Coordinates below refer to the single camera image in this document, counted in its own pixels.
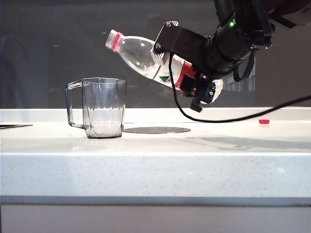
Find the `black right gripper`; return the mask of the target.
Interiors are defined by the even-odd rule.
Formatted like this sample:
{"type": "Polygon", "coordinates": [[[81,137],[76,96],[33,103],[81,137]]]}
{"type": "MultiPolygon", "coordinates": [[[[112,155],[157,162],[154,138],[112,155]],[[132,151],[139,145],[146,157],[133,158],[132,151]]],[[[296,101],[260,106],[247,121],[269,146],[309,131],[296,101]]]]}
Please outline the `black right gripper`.
{"type": "MultiPolygon", "coordinates": [[[[211,80],[219,79],[217,68],[220,53],[214,44],[214,36],[203,37],[178,26],[178,21],[167,21],[161,28],[154,46],[152,57],[159,65],[164,65],[170,54],[190,62],[211,80]]],[[[185,97],[195,96],[195,78],[184,75],[180,90],[185,97]]]]}

